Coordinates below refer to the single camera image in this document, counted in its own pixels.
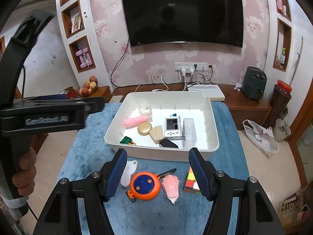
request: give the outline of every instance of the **pink dumbbell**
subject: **pink dumbbell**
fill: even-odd
[[[90,55],[89,55],[88,51],[89,51],[88,48],[84,48],[84,49],[83,49],[83,52],[84,52],[84,56],[85,56],[85,60],[86,60],[86,62],[87,62],[87,65],[88,65],[88,66],[91,66],[91,65],[93,64],[93,62],[92,62],[92,60],[91,60],[91,58],[90,58]]]
[[[85,67],[87,66],[87,63],[85,62],[85,60],[84,60],[84,58],[83,58],[83,51],[82,51],[82,50],[77,51],[77,52],[76,52],[76,56],[79,56],[79,58],[80,58],[80,61],[81,61],[80,67],[81,67],[81,68],[85,68]]]

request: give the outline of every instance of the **picture frame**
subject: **picture frame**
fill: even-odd
[[[73,26],[72,26],[72,33],[76,32],[80,29],[81,25],[81,18],[80,15],[77,15],[73,20]]]

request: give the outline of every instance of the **floral wallpaper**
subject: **floral wallpaper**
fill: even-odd
[[[128,32],[122,0],[90,0],[94,27],[109,76],[126,50]],[[155,44],[128,47],[126,56],[113,73],[115,85],[139,85],[178,81],[175,62],[207,62],[213,67],[212,81],[235,84],[248,66],[264,69],[269,41],[267,0],[243,0],[243,48],[209,43]],[[205,71],[211,77],[211,70]],[[203,81],[195,73],[190,79]]]

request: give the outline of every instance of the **yellow square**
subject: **yellow square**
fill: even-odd
[[[195,178],[195,175],[193,173],[188,173],[188,177],[187,177],[188,180],[192,180],[192,181],[195,181],[196,178]]]

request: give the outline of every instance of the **wooden tv cabinet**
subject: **wooden tv cabinet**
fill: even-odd
[[[123,96],[121,102],[129,93],[136,91],[138,86],[125,86],[116,88],[112,96]],[[181,91],[183,83],[168,85],[169,91]],[[228,106],[233,117],[237,130],[244,130],[242,122],[246,119],[252,120],[259,125],[263,125],[272,107],[263,97],[260,102],[246,98],[242,92],[234,90],[234,85],[219,84],[225,95],[224,103]],[[149,92],[153,89],[166,89],[163,84],[141,85],[137,92]]]

